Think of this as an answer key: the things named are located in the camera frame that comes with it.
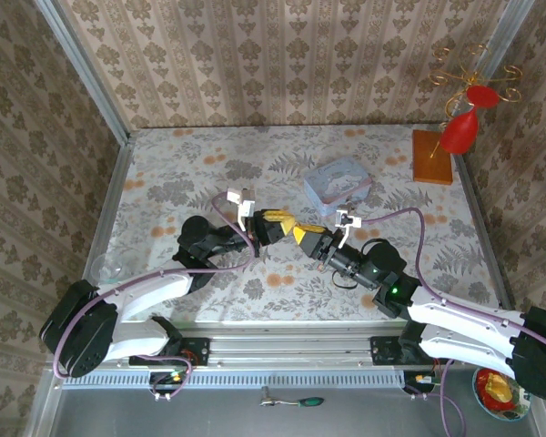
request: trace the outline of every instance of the floral wallpaper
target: floral wallpaper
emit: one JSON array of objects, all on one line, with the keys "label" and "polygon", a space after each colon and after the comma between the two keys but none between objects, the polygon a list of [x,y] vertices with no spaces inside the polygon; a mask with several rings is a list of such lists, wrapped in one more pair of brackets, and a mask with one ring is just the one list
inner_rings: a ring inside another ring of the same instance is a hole
[{"label": "floral wallpaper", "polygon": [[[459,175],[454,170],[448,187],[414,182],[412,130],[409,125],[145,129],[136,137],[107,253],[133,273],[162,265],[177,252],[177,237],[189,217],[199,214],[222,226],[210,200],[227,187],[255,189],[256,209],[285,209],[299,222],[334,229],[333,218],[322,218],[306,197],[303,177],[353,156],[373,178],[357,214],[373,218],[420,208],[427,223],[421,260],[427,281],[455,296],[497,307]],[[222,208],[234,219],[232,204],[223,202]],[[418,217],[405,214],[355,229],[349,244],[360,249],[368,239],[388,239],[409,263],[406,271],[414,274],[419,232]],[[247,257],[245,250],[212,260],[228,267]],[[336,282],[347,283],[340,277]],[[201,290],[137,316],[145,319],[155,313],[175,322],[385,320],[373,297],[374,290],[363,287],[337,288],[331,269],[319,272],[318,263],[289,235],[263,248],[244,271],[215,275]]]},{"label": "floral wallpaper", "polygon": [[487,111],[467,156],[494,251],[517,306],[546,309],[546,1],[536,1],[506,63],[522,101]]},{"label": "floral wallpaper", "polygon": [[127,126],[440,122],[507,0],[58,0]]},{"label": "floral wallpaper", "polygon": [[22,435],[37,334],[82,275],[117,149],[34,4],[0,0],[0,436]]}]

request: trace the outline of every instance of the floral tablecloth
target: floral tablecloth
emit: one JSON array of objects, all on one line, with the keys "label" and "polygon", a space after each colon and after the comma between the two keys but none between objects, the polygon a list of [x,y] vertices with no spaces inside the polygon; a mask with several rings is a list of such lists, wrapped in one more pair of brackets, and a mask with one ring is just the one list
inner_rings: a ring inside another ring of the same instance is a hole
[{"label": "floral tablecloth", "polygon": [[[412,180],[411,135],[422,126],[203,127],[147,129],[138,134],[133,162],[116,215],[108,253],[134,273],[152,269],[177,251],[182,223],[200,214],[221,226],[210,200],[231,188],[253,188],[256,209],[280,208],[302,223],[332,227],[306,198],[303,175],[313,168],[353,156],[373,177],[357,214],[375,218],[400,208],[419,207],[427,234],[421,261],[426,280],[468,300],[497,306],[459,175],[451,186]],[[234,218],[233,205],[223,209]],[[378,226],[356,229],[349,244],[388,239],[409,263],[420,224],[403,215]],[[216,259],[220,267],[248,259],[248,251]],[[139,317],[162,314],[172,320],[383,320],[369,290],[340,290],[331,272],[317,271],[288,236],[261,251],[239,273],[215,275],[184,298],[166,301]]]}]

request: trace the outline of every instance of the orange wooden base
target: orange wooden base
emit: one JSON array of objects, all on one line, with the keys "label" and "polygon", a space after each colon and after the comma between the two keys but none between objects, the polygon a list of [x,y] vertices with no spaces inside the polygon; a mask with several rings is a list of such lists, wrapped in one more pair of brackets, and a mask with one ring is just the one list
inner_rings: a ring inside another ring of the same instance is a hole
[{"label": "orange wooden base", "polygon": [[412,131],[413,180],[441,185],[451,185],[453,182],[451,155],[443,147],[437,147],[439,138],[440,132]]}]

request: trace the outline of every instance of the purple cable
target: purple cable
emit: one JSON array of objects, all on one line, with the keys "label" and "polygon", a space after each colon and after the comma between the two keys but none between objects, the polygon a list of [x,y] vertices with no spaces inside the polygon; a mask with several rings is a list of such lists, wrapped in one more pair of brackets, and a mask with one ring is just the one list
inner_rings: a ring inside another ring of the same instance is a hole
[{"label": "purple cable", "polygon": [[[392,219],[393,217],[399,216],[400,214],[404,214],[405,212],[416,212],[419,215],[420,219],[420,238],[419,238],[419,246],[417,247],[417,256],[415,258],[415,270],[417,271],[417,276],[419,277],[420,284],[439,302],[442,301],[442,297],[433,290],[429,284],[427,284],[427,281],[423,278],[422,273],[420,272],[420,255],[422,253],[422,247],[425,242],[425,218],[422,215],[422,212],[420,209],[415,207],[409,207],[409,208],[403,208],[396,212],[390,213],[383,217],[378,218],[368,218],[366,220],[362,220],[362,223],[371,225],[374,223],[379,223],[384,220]],[[487,312],[481,311],[481,310],[475,310],[473,308],[464,307],[463,305],[459,303],[455,303],[453,301],[447,300],[446,305],[450,308],[454,308],[455,310],[460,310],[462,312],[466,312],[468,314],[482,317],[483,319],[487,321],[496,321],[498,323],[503,323],[504,319],[499,316],[494,316],[492,314],[488,314]],[[515,328],[516,330],[519,330],[523,332],[526,335],[529,335],[533,337],[535,340],[539,341],[542,344],[546,345],[546,338],[542,337],[537,332],[534,332],[533,330],[529,330],[528,328],[519,325],[518,323],[515,323],[511,320],[507,320],[508,326],[511,326],[512,328]]]},{"label": "purple cable", "polygon": [[[190,362],[190,360],[187,360],[184,357],[172,357],[172,356],[157,357],[157,356],[154,356],[154,355],[138,355],[138,357],[142,358],[144,360],[150,360],[150,361],[164,361],[164,360],[182,361],[182,362],[184,362],[186,364],[186,367],[187,367],[186,378],[184,380],[182,380],[182,382],[180,383],[180,385],[178,386],[177,389],[175,389],[174,391],[172,391],[172,392],[168,393],[167,395],[165,395],[166,399],[169,399],[167,397],[168,395],[171,398],[173,398],[174,396],[179,394],[180,391],[184,388],[184,386],[188,383],[188,381],[190,381],[190,377],[192,377],[192,363]],[[154,385],[152,386],[152,394],[154,394],[154,396],[156,396],[156,394],[157,394],[156,387],[157,387],[157,382],[155,382]]]},{"label": "purple cable", "polygon": [[417,394],[424,394],[427,397],[429,396],[437,396],[440,398],[440,418],[443,422],[443,429],[445,430],[445,435],[447,437],[452,437],[450,431],[449,431],[449,424],[447,423],[447,416],[445,414],[445,401],[450,403],[455,410],[457,411],[457,414],[459,415],[459,419],[461,421],[461,437],[465,437],[467,434],[467,428],[466,428],[466,422],[465,422],[465,416],[463,415],[463,411],[461,410],[460,406],[449,396],[445,395],[445,380],[447,380],[447,371],[449,370],[450,365],[453,363],[453,360],[447,361],[447,364],[445,364],[445,369],[443,370],[443,375],[440,379],[440,393],[422,393],[421,391],[418,391],[414,387],[407,385],[406,387],[412,391],[414,391]]},{"label": "purple cable", "polygon": [[71,319],[69,324],[66,326],[66,329],[63,332],[63,335],[61,335],[61,340],[56,345],[55,357],[53,358],[53,373],[55,374],[55,376],[57,378],[65,379],[65,378],[69,377],[68,373],[62,373],[58,369],[58,363],[61,360],[61,353],[63,351],[63,347],[65,346],[65,343],[68,340],[69,335],[71,334],[71,331],[77,325],[77,323],[81,320],[81,318],[83,316],[85,316],[87,314],[87,312],[89,310],[91,310],[101,300],[104,300],[104,299],[108,298],[112,294],[119,293],[121,291],[125,291],[126,289],[128,289],[132,285],[136,285],[139,282],[142,282],[142,281],[147,280],[147,279],[154,278],[156,276],[169,275],[169,274],[172,274],[172,273],[187,273],[187,274],[190,274],[190,273],[223,273],[223,272],[226,272],[226,271],[244,269],[245,267],[247,267],[253,261],[253,259],[256,257],[256,252],[255,252],[255,248],[253,247],[253,242],[249,239],[249,237],[246,234],[244,234],[237,226],[235,226],[222,213],[222,211],[217,207],[217,201],[221,200],[222,198],[226,198],[226,197],[227,197],[227,192],[226,191],[214,196],[214,198],[211,201],[212,208],[217,212],[217,214],[220,216],[220,218],[223,219],[225,221],[225,223],[227,223],[235,232],[237,232],[237,234],[240,235],[240,237],[243,240],[245,240],[245,242],[247,243],[248,249],[251,252],[251,256],[247,260],[247,262],[244,262],[243,264],[240,264],[238,266],[226,267],[226,268],[222,268],[222,269],[166,269],[166,270],[163,270],[163,271],[155,271],[153,273],[142,276],[140,278],[129,280],[128,282],[126,282],[124,284],[121,284],[121,285],[115,287],[114,289],[112,289],[110,291],[107,291],[106,293],[103,293],[103,294],[97,296],[93,300],[90,300],[85,305],[85,307],[83,307],[81,310],[79,310],[79,312],[75,315],[75,317],[73,319]]}]

